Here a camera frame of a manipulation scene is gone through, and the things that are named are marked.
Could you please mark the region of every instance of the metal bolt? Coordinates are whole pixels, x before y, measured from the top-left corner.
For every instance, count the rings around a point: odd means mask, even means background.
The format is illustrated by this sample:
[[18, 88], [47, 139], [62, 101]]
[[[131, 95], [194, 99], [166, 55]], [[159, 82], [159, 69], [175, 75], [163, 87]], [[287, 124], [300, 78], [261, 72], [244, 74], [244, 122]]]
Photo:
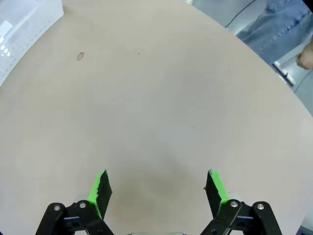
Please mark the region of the metal bolt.
[[264, 206], [262, 204], [258, 204], [258, 209], [259, 210], [263, 210], [264, 209]]
[[232, 207], [237, 207], [237, 206], [238, 206], [238, 203], [235, 202], [235, 201], [232, 201], [232, 202], [230, 203], [230, 205], [231, 205]]
[[79, 207], [80, 207], [80, 208], [85, 208], [85, 207], [86, 207], [86, 204], [82, 202], [81, 204], [79, 204]]

